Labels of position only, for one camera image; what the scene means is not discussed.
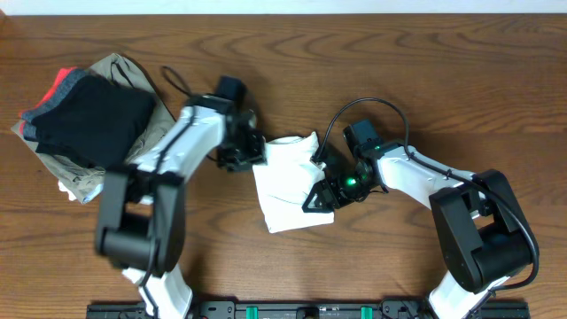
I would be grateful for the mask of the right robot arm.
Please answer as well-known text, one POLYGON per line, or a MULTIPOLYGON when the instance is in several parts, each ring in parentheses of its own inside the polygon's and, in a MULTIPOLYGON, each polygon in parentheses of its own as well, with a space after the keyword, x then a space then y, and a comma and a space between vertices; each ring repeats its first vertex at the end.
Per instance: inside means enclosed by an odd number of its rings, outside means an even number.
POLYGON ((537 276, 539 247, 503 173, 454 170, 400 142, 372 139, 350 149, 356 169, 315 183, 302 210, 332 213, 388 190, 429 208, 447 273, 427 299, 426 316, 474 318, 497 291, 526 286, 537 276), (509 284, 527 266, 531 274, 509 284))

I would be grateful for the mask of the white printed t-shirt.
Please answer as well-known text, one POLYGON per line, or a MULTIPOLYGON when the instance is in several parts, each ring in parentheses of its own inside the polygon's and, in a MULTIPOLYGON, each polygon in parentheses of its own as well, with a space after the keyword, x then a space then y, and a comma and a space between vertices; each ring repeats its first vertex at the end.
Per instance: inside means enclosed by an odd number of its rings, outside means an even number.
POLYGON ((333 213, 305 213, 312 187, 325 174, 324 165, 311 161, 319 148, 315 132, 309 136, 286 136, 265 143, 264 164, 252 167, 261 212, 272 234, 334 222, 333 213))

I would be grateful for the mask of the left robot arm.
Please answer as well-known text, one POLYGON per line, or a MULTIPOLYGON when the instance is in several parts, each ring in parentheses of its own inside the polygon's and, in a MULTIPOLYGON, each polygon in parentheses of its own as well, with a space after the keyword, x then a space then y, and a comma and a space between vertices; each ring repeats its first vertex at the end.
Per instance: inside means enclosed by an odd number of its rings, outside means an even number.
POLYGON ((220 167, 246 171, 264 159, 255 115, 227 93, 189 99, 147 154, 107 169, 95 248, 142 296, 134 305, 91 305, 89 318, 184 318, 193 298, 178 261, 185 239, 185 184, 210 151, 220 167))

